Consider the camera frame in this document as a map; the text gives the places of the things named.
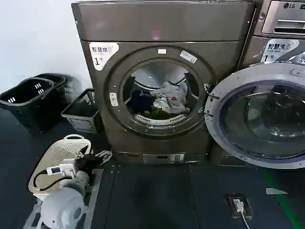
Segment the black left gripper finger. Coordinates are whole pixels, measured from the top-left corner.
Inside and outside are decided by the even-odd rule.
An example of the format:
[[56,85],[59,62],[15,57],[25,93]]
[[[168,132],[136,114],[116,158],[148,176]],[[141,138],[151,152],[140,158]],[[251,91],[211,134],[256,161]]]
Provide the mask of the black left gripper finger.
[[84,158],[84,155],[85,155],[85,153],[86,153],[88,147],[89,147],[89,146],[85,146],[85,147],[81,148],[80,151],[76,154],[76,159],[82,159],[82,158]]
[[103,165],[112,158],[112,151],[103,150],[95,154],[95,157],[99,159],[99,165]]

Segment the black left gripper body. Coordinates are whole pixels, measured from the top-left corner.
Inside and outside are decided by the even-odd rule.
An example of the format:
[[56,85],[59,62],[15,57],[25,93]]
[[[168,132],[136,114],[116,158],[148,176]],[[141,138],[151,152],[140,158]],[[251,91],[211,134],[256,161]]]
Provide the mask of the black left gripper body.
[[95,155],[84,155],[76,159],[78,170],[91,175],[93,170],[102,163],[102,159]]

